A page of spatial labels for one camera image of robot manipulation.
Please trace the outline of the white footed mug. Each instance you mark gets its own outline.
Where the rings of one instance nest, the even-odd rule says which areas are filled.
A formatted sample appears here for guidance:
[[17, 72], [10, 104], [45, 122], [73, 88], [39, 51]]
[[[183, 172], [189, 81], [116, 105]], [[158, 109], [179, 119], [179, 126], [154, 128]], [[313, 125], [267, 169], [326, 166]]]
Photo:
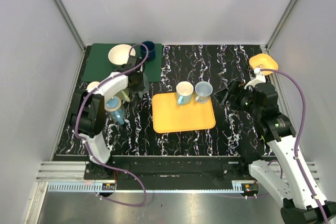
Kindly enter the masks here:
[[213, 92], [213, 87], [209, 82], [200, 81], [195, 86], [195, 92], [196, 92], [195, 101], [204, 104], [209, 100], [210, 95]]

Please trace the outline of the beige mug blue inside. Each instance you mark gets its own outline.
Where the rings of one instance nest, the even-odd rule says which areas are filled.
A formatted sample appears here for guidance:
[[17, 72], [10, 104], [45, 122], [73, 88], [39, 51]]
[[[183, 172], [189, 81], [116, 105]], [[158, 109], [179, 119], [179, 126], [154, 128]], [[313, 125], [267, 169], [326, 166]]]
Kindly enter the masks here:
[[115, 123], [119, 123], [120, 125], [125, 124], [125, 109], [119, 97], [113, 96], [109, 99], [105, 103], [105, 110]]

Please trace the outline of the clear glass mug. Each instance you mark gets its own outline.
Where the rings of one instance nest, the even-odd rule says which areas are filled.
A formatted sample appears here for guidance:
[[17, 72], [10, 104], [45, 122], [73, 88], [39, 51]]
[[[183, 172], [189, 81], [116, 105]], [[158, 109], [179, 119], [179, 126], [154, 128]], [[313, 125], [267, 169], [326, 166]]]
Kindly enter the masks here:
[[146, 74], [143, 73], [142, 79], [141, 79], [140, 84], [138, 86], [137, 94], [138, 94], [139, 98], [141, 99], [148, 92], [149, 92], [148, 78], [147, 78]]

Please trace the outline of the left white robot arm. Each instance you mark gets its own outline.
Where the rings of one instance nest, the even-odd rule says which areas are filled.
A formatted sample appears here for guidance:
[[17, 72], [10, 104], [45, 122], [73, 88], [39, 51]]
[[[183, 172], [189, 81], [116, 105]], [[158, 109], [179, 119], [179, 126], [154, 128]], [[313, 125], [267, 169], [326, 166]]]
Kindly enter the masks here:
[[107, 117], [105, 104], [126, 88], [136, 92], [144, 90], [143, 78], [144, 60], [130, 56], [126, 64], [117, 67], [95, 87], [78, 88], [73, 93], [67, 123], [86, 146], [90, 160], [98, 164], [95, 174], [103, 180], [113, 175], [113, 167], [107, 163], [110, 151], [102, 134]]

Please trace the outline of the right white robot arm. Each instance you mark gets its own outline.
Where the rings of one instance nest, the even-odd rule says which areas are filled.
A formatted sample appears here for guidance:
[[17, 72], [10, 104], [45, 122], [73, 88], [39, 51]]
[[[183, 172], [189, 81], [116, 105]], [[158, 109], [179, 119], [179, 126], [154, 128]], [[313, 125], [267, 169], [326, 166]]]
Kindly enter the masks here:
[[327, 200], [316, 184], [302, 154], [295, 149], [296, 132], [278, 106], [278, 93], [269, 83], [254, 87], [233, 81], [214, 93], [221, 105], [247, 112], [257, 134], [275, 154], [286, 180], [282, 180], [257, 153], [241, 146], [243, 164], [238, 167], [244, 180], [256, 179], [280, 206], [284, 223], [327, 223], [335, 218], [335, 202]]

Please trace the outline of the light green mug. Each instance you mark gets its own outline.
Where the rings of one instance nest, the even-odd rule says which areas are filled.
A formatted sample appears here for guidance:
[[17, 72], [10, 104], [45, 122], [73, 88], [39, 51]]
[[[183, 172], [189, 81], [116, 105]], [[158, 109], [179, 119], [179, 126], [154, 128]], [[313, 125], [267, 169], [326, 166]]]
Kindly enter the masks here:
[[126, 88], [120, 91], [119, 97], [122, 101], [130, 102], [130, 90]]

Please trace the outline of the dark blue mug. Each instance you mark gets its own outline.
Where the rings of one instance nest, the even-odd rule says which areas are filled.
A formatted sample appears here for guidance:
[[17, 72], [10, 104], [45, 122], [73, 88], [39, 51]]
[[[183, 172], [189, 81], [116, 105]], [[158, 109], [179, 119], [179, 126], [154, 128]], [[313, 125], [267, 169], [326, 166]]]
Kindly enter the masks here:
[[140, 46], [141, 57], [145, 58], [146, 52], [148, 51], [147, 61], [153, 61], [156, 56], [155, 43], [152, 41], [144, 41]]

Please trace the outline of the pink mug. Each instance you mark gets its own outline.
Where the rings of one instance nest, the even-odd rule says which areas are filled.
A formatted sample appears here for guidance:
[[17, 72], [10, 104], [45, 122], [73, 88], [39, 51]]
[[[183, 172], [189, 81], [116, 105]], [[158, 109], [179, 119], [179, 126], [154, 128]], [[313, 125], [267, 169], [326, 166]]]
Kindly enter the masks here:
[[100, 82], [98, 82], [98, 81], [91, 82], [87, 85], [86, 90], [90, 92], [91, 90], [96, 88], [99, 84], [100, 84]]

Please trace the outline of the cream bowl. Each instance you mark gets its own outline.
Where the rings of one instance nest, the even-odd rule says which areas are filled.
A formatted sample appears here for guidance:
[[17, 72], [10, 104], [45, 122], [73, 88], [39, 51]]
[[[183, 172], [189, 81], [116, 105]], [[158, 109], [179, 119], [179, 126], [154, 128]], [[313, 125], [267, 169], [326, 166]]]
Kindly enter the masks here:
[[131, 56], [136, 55], [136, 51], [132, 46], [119, 44], [110, 49], [108, 59], [114, 66], [121, 66], [128, 62], [129, 53], [131, 53]]

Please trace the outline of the dark green mat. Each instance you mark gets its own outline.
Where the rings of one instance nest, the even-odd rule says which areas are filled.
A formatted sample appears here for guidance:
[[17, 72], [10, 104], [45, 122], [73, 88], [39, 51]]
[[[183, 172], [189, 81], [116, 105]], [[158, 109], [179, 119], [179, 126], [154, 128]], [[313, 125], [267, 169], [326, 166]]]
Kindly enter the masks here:
[[[82, 77], [83, 82], [102, 81], [115, 71], [117, 67], [108, 59], [109, 51], [118, 44], [101, 44], [92, 45], [85, 71]], [[161, 80], [161, 61], [163, 45], [155, 44], [155, 59], [145, 63], [144, 73], [148, 82], [159, 82]]]

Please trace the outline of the orange rectangular tray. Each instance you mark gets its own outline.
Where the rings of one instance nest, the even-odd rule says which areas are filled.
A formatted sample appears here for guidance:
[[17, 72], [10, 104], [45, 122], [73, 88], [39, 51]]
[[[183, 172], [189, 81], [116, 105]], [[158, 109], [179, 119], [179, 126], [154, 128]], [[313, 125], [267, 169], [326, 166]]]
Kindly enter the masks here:
[[153, 128], [157, 133], [212, 129], [216, 125], [212, 101], [201, 104], [192, 98], [178, 105], [176, 93], [160, 93], [152, 98]]

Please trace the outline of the orange square dish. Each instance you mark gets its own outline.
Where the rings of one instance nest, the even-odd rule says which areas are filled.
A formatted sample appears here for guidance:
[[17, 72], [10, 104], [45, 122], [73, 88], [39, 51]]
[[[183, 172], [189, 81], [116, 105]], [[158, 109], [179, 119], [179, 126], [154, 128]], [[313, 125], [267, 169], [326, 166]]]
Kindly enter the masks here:
[[254, 70], [254, 74], [260, 73], [259, 69], [278, 70], [279, 66], [276, 61], [268, 54], [257, 54], [249, 59], [249, 65]]

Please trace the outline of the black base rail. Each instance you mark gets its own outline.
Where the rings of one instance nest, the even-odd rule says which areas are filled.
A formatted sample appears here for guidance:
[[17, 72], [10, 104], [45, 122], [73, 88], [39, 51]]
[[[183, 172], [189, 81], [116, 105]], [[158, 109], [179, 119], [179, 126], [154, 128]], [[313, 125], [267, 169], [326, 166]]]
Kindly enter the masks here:
[[113, 156], [107, 164], [138, 177], [251, 179], [247, 163], [229, 156]]

